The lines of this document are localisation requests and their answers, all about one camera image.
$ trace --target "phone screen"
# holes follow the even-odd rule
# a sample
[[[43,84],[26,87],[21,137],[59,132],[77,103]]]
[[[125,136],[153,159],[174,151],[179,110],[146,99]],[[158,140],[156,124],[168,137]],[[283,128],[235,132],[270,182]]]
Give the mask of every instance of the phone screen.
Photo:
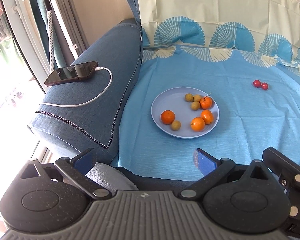
[[[64,68],[57,68],[48,76],[44,83],[59,83],[64,80],[87,77],[97,66],[97,62],[93,61]]]

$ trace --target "plate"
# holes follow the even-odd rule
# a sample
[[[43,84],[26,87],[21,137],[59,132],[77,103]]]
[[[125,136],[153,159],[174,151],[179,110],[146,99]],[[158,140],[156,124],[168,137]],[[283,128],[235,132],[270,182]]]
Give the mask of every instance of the plate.
[[[208,95],[207,93],[195,88],[171,88],[158,95],[151,106],[151,115],[155,124],[167,134],[182,139],[192,139],[205,135],[215,128],[219,121],[219,108],[212,98],[213,103],[209,110],[212,112],[214,117],[213,123],[206,125],[200,132],[193,131],[190,127],[190,123],[193,118],[200,116],[203,109],[199,108],[197,111],[193,111],[190,107],[191,103],[185,100],[185,95],[187,93],[191,93],[192,95],[198,94],[200,96]],[[162,123],[161,114],[165,110],[171,110],[175,113],[175,120],[179,120],[181,122],[180,130],[173,131],[170,125]]]

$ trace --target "sofa armrest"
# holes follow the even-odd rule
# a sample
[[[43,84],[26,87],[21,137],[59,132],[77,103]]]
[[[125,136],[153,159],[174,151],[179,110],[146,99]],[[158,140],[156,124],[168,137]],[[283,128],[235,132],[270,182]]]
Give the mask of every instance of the sofa armrest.
[[[40,105],[30,128],[58,157],[73,157],[96,149],[98,162],[109,164],[119,149],[119,124],[123,108],[138,80],[140,28],[134,20],[123,21],[92,44],[73,63],[98,61],[113,74],[113,82],[97,100],[81,107]],[[97,96],[108,84],[107,71],[98,71],[84,82],[52,86],[44,102],[75,105]]]

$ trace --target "cream fabric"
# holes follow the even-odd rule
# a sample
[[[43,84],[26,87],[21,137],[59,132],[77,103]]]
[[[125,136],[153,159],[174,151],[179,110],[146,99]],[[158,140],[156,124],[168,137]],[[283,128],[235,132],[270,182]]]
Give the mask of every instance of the cream fabric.
[[[172,17],[183,16],[194,20],[202,28],[204,43],[197,43],[199,46],[216,47],[211,44],[216,29],[222,24],[230,23],[235,28],[241,24],[239,28],[246,27],[251,32],[254,50],[248,51],[267,54],[262,52],[265,48],[262,49],[260,46],[268,34],[276,34],[279,40],[287,39],[291,43],[292,59],[297,57],[300,48],[300,2],[297,0],[138,0],[138,2],[141,25],[149,39],[149,47],[158,47],[155,34],[162,22],[169,21]],[[175,43],[191,44],[180,40]],[[226,47],[222,42],[218,44],[217,47]],[[266,50],[270,49],[269,46],[271,45],[268,40]]]

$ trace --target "red fruit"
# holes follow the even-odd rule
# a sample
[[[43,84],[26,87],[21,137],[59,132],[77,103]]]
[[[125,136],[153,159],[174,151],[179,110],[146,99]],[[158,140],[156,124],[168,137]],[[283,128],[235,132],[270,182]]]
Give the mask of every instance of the red fruit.
[[[253,86],[255,86],[256,88],[259,88],[261,86],[261,81],[256,79],[254,82],[253,82]]]
[[[268,88],[269,88],[269,86],[268,86],[268,84],[267,83],[262,83],[261,84],[261,88],[263,89],[263,90],[267,90]]]

